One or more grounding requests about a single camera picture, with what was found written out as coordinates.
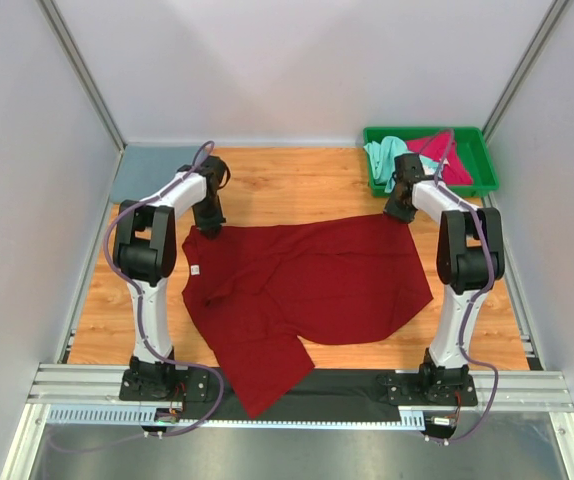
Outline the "dark red t shirt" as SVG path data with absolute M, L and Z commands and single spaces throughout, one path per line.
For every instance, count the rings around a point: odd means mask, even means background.
M 186 309 L 251 417 L 313 370 L 306 342 L 381 341 L 432 300 L 409 228 L 383 214 L 192 229 L 182 249 Z

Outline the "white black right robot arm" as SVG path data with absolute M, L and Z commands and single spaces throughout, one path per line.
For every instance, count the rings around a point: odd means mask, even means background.
M 438 330 L 419 369 L 385 376 L 389 401 L 475 406 L 469 367 L 493 367 L 473 360 L 469 348 L 480 309 L 505 272 L 501 214 L 472 204 L 426 174 L 415 153 L 395 158 L 393 181 L 387 215 L 409 224 L 423 211 L 439 226 L 436 269 L 444 293 Z

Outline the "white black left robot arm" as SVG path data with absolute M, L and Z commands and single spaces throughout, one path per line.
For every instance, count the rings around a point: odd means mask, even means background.
M 123 373 L 123 401 L 169 401 L 174 408 L 185 400 L 205 399 L 207 373 L 174 363 L 167 319 L 168 278 L 177 260 L 176 221 L 190 210 L 194 226 L 215 238 L 226 219 L 219 191 L 231 177 L 219 157 L 198 154 L 174 177 L 141 200 L 125 200 L 108 227 L 104 241 L 107 263 L 125 282 L 131 296 L 136 343 Z

